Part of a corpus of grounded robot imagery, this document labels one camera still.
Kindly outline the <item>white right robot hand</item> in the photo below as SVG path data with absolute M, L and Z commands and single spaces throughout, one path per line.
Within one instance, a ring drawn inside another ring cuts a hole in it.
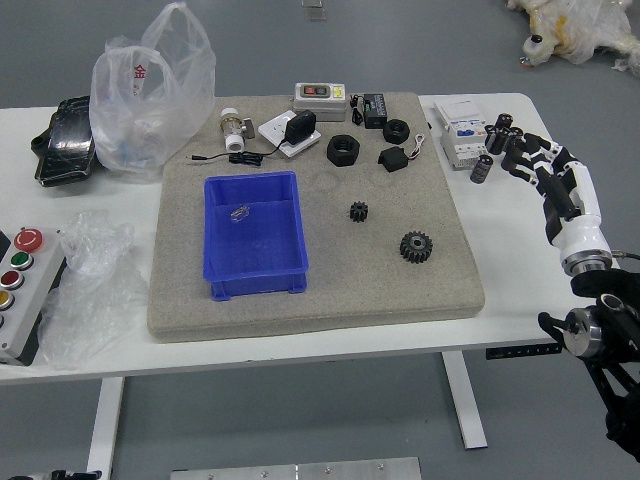
M 503 163 L 512 176 L 534 186 L 543 198 L 545 234 L 559 250 L 567 275 L 612 267 L 612 252 L 601 231 L 599 202 L 586 165 L 566 147 L 531 133 L 511 143 Z

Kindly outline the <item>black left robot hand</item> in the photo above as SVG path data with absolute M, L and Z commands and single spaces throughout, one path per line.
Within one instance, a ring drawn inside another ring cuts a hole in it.
M 24 475 L 14 475 L 9 480 L 98 480 L 103 476 L 101 470 L 75 472 L 67 470 L 52 470 L 48 472 L 35 472 Z

